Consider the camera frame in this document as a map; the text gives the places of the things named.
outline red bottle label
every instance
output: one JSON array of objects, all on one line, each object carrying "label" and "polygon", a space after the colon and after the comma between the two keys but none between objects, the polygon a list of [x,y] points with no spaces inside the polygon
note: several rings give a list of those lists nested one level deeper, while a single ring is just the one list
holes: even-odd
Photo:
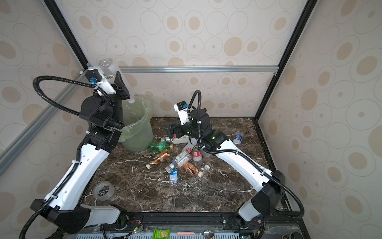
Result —
[{"label": "red bottle label", "polygon": [[199,152],[199,151],[196,151],[192,154],[192,158],[195,158],[195,157],[201,157],[202,156],[202,153]]}]

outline blue bottle label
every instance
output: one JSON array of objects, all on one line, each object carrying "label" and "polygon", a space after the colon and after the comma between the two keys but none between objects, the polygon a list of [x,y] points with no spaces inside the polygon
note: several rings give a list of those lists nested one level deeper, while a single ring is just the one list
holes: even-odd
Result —
[{"label": "blue bottle label", "polygon": [[178,171],[176,169],[170,173],[170,181],[172,180],[178,180]]},{"label": "blue bottle label", "polygon": [[237,140],[242,140],[243,139],[243,137],[241,136],[241,135],[235,135],[235,139],[237,139]]}]

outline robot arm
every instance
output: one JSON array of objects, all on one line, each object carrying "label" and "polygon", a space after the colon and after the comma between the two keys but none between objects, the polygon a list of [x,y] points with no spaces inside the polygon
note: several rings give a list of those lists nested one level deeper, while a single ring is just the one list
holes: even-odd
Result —
[{"label": "robot arm", "polygon": [[[72,161],[64,177],[43,200],[36,199],[31,205],[31,209],[38,211],[44,202],[53,198],[40,215],[70,234],[85,226],[103,223],[115,223],[115,228],[120,228],[120,221],[125,217],[122,208],[79,205],[86,185],[118,143],[119,130],[125,126],[122,100],[130,98],[119,72],[115,77],[104,76],[99,67],[91,67],[85,75],[90,83],[96,85],[94,89],[98,94],[86,98],[78,114],[92,125],[81,143],[80,159]],[[60,185],[63,187],[54,195]]]},{"label": "robot arm", "polygon": [[281,184],[284,184],[284,175],[279,171],[273,173],[262,167],[244,154],[226,135],[218,130],[213,130],[206,109],[199,109],[199,121],[196,120],[197,109],[195,107],[187,114],[189,107],[185,101],[175,104],[174,109],[178,112],[180,121],[172,125],[164,125],[170,138],[174,136],[179,138],[183,135],[199,138],[199,134],[201,134],[203,142],[200,144],[199,140],[198,143],[204,145],[203,147],[207,149],[206,152],[215,152],[218,158],[236,169],[257,191],[252,199],[237,210],[233,222],[240,228],[245,228],[254,217],[260,214],[269,216],[281,200],[284,189],[264,174],[272,175],[272,178]]}]

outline green snack package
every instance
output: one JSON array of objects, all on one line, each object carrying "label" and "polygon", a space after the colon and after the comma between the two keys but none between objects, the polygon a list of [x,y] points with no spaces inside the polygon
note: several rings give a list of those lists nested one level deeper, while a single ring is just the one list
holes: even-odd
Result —
[{"label": "green snack package", "polygon": [[152,236],[152,239],[169,239],[170,238],[170,229],[167,230],[154,230],[154,235]]}]

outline roll of tape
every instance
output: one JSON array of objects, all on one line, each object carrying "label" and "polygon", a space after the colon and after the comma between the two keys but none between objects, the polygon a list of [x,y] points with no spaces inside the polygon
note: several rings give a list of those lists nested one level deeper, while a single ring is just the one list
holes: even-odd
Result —
[{"label": "roll of tape", "polygon": [[[101,190],[106,186],[109,186],[109,190],[107,191],[107,193],[105,195],[99,196]],[[102,181],[93,188],[93,197],[100,201],[106,201],[110,199],[113,196],[113,194],[114,186],[109,181]]]}]

